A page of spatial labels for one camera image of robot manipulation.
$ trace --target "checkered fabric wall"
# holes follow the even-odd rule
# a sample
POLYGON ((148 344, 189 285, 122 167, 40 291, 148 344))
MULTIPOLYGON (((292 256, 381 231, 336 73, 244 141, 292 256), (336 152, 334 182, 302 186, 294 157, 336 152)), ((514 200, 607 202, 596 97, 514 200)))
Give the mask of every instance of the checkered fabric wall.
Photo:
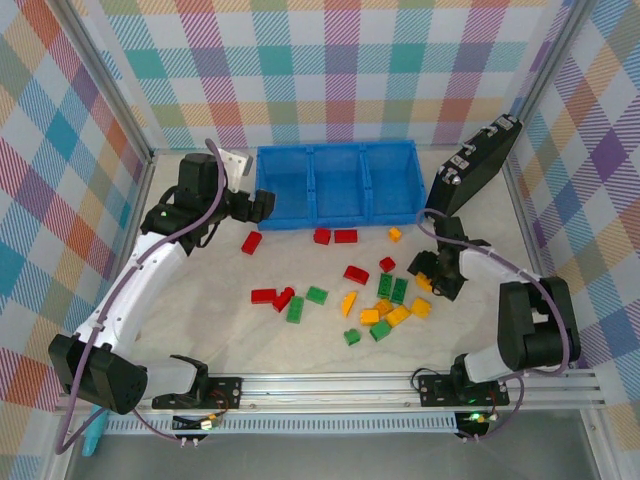
POLYGON ((510 159, 640 478, 640 0, 601 0, 510 159))
POLYGON ((47 355, 110 285, 143 167, 44 0, 0 0, 0 479, 31 479, 47 355))
POLYGON ((151 143, 174 149, 459 142, 528 92, 571 3, 74 0, 151 143))

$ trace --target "toy block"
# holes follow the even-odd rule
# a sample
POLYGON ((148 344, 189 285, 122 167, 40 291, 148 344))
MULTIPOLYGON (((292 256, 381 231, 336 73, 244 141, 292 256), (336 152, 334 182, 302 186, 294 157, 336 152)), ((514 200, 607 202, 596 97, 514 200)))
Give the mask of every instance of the toy block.
POLYGON ((307 300, 313 303, 317 303, 318 305, 324 305, 324 302, 327 301, 327 296, 329 292, 326 290, 322 290, 318 287, 309 287, 309 291, 307 292, 307 300))
POLYGON ((408 280, 404 278, 396 278, 396 284, 393 286, 393 293, 391 294, 391 303, 404 302, 404 295, 407 293, 408 280))
POLYGON ((253 252, 258 248, 258 244, 262 241, 262 234, 258 232, 251 232, 247 239, 242 244, 242 251, 248 255, 253 255, 253 252))
POLYGON ((389 238, 393 243, 398 243, 402 238, 402 232, 396 227, 393 227, 391 230, 389 230, 389 238))
POLYGON ((369 273, 362 270, 361 268, 349 265, 344 272, 344 278, 352 280, 361 285, 366 285, 367 281, 369 280, 369 273))
POLYGON ((389 335, 389 333, 391 333, 391 325, 389 325, 386 320, 380 320, 373 327, 371 327, 369 333, 376 342, 379 342, 384 337, 389 335))
POLYGON ((360 325, 372 327, 380 321, 380 312, 375 308, 363 310, 360 313, 360 325))
POLYGON ((411 305, 411 313, 416 317, 427 318, 431 312, 431 304, 423 298, 416 298, 411 305))
POLYGON ((289 302, 293 298, 296 292, 291 287, 285 288, 280 295, 273 301, 273 308, 276 312, 280 313, 284 310, 284 307, 289 305, 289 302))
POLYGON ((387 315, 386 320, 389 323, 389 325, 391 325, 391 327, 393 328, 393 327, 397 327, 398 325, 400 325, 402 322, 404 322, 410 316, 411 316, 411 312, 409 311, 409 309, 407 307, 405 307, 404 305, 400 305, 393 312, 390 312, 387 315))
POLYGON ((396 262, 394 262, 391 257, 383 258, 380 260, 380 268, 384 273, 389 273, 396 268, 396 262))
POLYGON ((333 232, 333 240, 336 243, 358 243, 358 231, 336 230, 333 232))
POLYGON ((346 297, 344 297, 344 300, 342 300, 342 314, 345 317, 349 316, 349 312, 351 312, 351 307, 353 307, 353 304, 356 302, 357 297, 358 297, 358 292, 351 292, 346 297))
POLYGON ((258 305, 261 303, 273 303, 278 296, 275 288, 264 288, 262 290, 251 290, 251 303, 258 305))
POLYGON ((418 272, 418 274, 416 275, 416 284, 425 292, 429 292, 429 293, 433 292, 433 287, 431 286, 431 280, 429 280, 427 276, 422 272, 418 272))
POLYGON ((380 275, 380 283, 378 284, 378 298, 389 298, 391 296, 391 284, 393 277, 388 273, 380 275))
POLYGON ((380 318, 384 317, 387 313, 393 310, 393 304, 387 300, 386 298, 380 300, 376 303, 376 306, 373 307, 380 313, 380 318))
POLYGON ((360 332, 355 328, 347 330, 346 332, 344 332, 344 339, 349 346, 353 345, 354 343, 358 343, 360 341, 360 332))
POLYGON ((316 228, 316 232, 313 234, 313 241, 321 245, 329 245, 331 230, 328 228, 316 228))
POLYGON ((302 318, 302 307, 304 306, 304 298, 293 297, 289 304, 289 310, 287 310, 287 322, 300 323, 302 318))

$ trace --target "bin compartment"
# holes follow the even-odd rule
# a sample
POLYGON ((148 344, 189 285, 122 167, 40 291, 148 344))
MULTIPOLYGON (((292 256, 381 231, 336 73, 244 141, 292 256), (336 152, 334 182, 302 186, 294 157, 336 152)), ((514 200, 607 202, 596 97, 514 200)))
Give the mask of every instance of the bin compartment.
POLYGON ((312 162, 317 224, 365 225, 369 190, 360 144, 315 146, 312 162))
POLYGON ((415 144, 369 143, 365 149, 373 197, 371 224, 414 222, 427 200, 415 144))
POLYGON ((256 163, 256 190, 263 189, 276 194, 273 213, 260 223, 261 229, 312 227, 307 148, 261 147, 256 163))

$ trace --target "green lego brick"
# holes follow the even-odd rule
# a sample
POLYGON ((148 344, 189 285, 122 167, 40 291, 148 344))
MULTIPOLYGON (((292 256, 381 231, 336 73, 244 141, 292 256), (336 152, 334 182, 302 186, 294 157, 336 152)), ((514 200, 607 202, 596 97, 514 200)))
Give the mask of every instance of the green lego brick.
POLYGON ((309 287, 309 291, 307 292, 307 300, 313 303, 317 303, 318 305, 324 305, 324 302, 327 301, 327 296, 329 292, 326 290, 322 290, 318 287, 309 287))
POLYGON ((287 310, 287 322, 300 323, 302 318, 302 307, 304 306, 304 298, 293 297, 289 304, 289 310, 287 310))
POLYGON ((393 286, 393 293, 391 294, 391 303, 402 304, 404 302, 404 294, 407 293, 408 280, 404 278, 396 278, 396 284, 393 286))
POLYGON ((391 295, 391 283, 393 283, 393 276, 388 273, 380 275, 380 283, 378 284, 378 298, 389 298, 391 295))
POLYGON ((369 330, 369 333, 376 342, 382 340, 384 337, 389 335, 390 332, 391 325, 389 325, 386 320, 380 320, 369 330))
POLYGON ((358 343, 360 341, 360 332, 355 328, 347 330, 346 332, 344 332, 344 339, 349 346, 353 345, 354 343, 358 343))

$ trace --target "cable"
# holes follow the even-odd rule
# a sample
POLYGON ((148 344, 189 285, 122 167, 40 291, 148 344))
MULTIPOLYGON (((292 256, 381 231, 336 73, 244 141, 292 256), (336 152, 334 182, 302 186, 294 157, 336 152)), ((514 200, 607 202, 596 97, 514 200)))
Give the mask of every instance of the cable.
POLYGON ((155 433, 157 436, 164 438, 165 440, 171 440, 172 442, 178 442, 178 443, 182 443, 182 440, 166 434, 164 432, 161 432, 160 430, 156 429, 153 425, 151 425, 149 422, 147 422, 144 418, 142 418, 142 415, 140 415, 140 412, 138 412, 138 410, 136 410, 135 408, 133 409, 133 414, 136 416, 136 418, 138 420, 140 420, 140 422, 147 427, 149 430, 151 430, 153 433, 155 433))
MULTIPOLYGON (((207 138, 205 140, 205 144, 207 145, 207 148, 211 151, 211 153, 213 154, 213 156, 214 156, 214 158, 216 160, 216 163, 217 163, 217 166, 218 166, 218 171, 219 172, 220 171, 224 171, 224 164, 222 163, 222 159, 220 157, 220 152, 218 151, 218 147, 216 147, 216 145, 213 143, 213 141, 210 138, 207 138)), ((81 430, 78 430, 78 432, 75 432, 69 438, 69 440, 65 443, 64 439, 65 439, 65 437, 67 435, 67 431, 69 430, 69 426, 71 425, 71 418, 73 416, 73 411, 75 410, 76 401, 78 399, 78 391, 80 390, 80 381, 82 380, 82 375, 83 375, 84 369, 85 369, 85 367, 87 365, 87 360, 89 358, 89 353, 91 352, 91 348, 93 347, 93 345, 96 342, 96 338, 98 337, 98 333, 101 330, 101 326, 104 324, 105 320, 107 319, 107 313, 109 312, 109 309, 111 308, 111 306, 115 302, 115 300, 118 297, 118 295, 120 294, 120 292, 123 290, 123 288, 129 282, 129 280, 131 279, 133 274, 136 271, 138 271, 139 269, 142 268, 145 260, 147 258, 149 258, 150 255, 152 255, 156 250, 158 250, 163 245, 165 245, 167 243, 170 243, 170 242, 173 242, 174 240, 177 240, 178 238, 180 238, 182 235, 185 235, 185 234, 191 232, 192 230, 195 230, 196 228, 200 227, 203 223, 205 223, 209 219, 209 217, 211 217, 211 215, 213 215, 213 213, 218 208, 218 205, 220 205, 220 201, 222 200, 222 194, 223 194, 224 189, 226 187, 225 179, 226 179, 225 175, 218 175, 218 191, 216 192, 216 196, 213 199, 213 202, 211 203, 211 206, 209 207, 209 210, 207 210, 207 212, 202 217, 200 217, 198 220, 196 220, 191 225, 186 226, 182 230, 179 230, 179 231, 169 235, 168 237, 165 237, 165 238, 159 240, 158 242, 156 242, 155 244, 153 244, 146 252, 144 252, 136 260, 136 265, 132 266, 124 274, 122 279, 113 287, 113 289, 111 291, 111 294, 109 295, 109 297, 105 301, 104 307, 100 311, 98 319, 96 320, 97 325, 93 328, 93 331, 91 332, 91 335, 89 336, 89 339, 87 340, 87 344, 85 345, 84 350, 82 351, 82 355, 80 356, 80 361, 78 362, 78 367, 76 368, 76 373, 75 373, 75 376, 73 377, 73 383, 71 385, 71 392, 69 393, 69 406, 67 407, 67 411, 65 413, 65 416, 62 419, 62 422, 60 424, 60 430, 58 432, 58 437, 56 439, 55 453, 57 455, 61 455, 64 452, 66 452, 69 449, 69 447, 71 445, 73 445, 73 442, 76 441, 76 439, 78 438, 80 433, 82 433, 82 431, 84 431, 84 429, 86 429, 91 424, 91 422, 93 422, 96 418, 98 418, 98 415, 92 415, 92 417, 89 418, 90 421, 87 420, 85 423, 83 423, 83 426, 81 427, 81 430)), ((151 429, 151 431, 153 431, 154 433, 161 433, 161 432, 158 432, 155 429, 151 429)))
POLYGON ((567 335, 567 329, 564 325, 564 321, 562 320, 562 316, 560 315, 560 311, 558 310, 558 306, 553 301, 553 298, 551 298, 551 295, 549 295, 549 292, 545 290, 545 288, 542 286, 542 284, 538 280, 533 278, 526 271, 522 270, 521 268, 518 268, 516 265, 511 263, 506 258, 497 254, 495 251, 488 250, 486 248, 479 247, 472 243, 464 242, 462 240, 454 240, 447 237, 441 237, 440 235, 436 235, 435 233, 430 232, 422 225, 422 217, 425 216, 425 214, 427 213, 433 214, 433 215, 439 215, 441 217, 446 218, 445 214, 437 210, 434 210, 432 208, 423 208, 422 210, 420 210, 416 214, 416 224, 418 225, 418 228, 422 230, 422 232, 425 235, 441 242, 449 243, 451 245, 458 245, 461 247, 469 248, 471 250, 475 250, 476 252, 480 252, 483 255, 486 255, 487 257, 492 258, 502 266, 506 267, 508 270, 511 270, 513 273, 515 273, 519 277, 525 279, 527 282, 531 283, 540 292, 540 294, 542 295, 542 298, 544 298, 544 300, 549 305, 549 308, 551 309, 551 313, 553 314, 553 318, 558 324, 558 330, 560 331, 560 339, 562 341, 562 361, 560 362, 560 365, 558 366, 558 368, 551 372, 547 372, 539 369, 532 369, 532 370, 544 376, 561 375, 562 372, 564 372, 569 367, 569 336, 567 335))

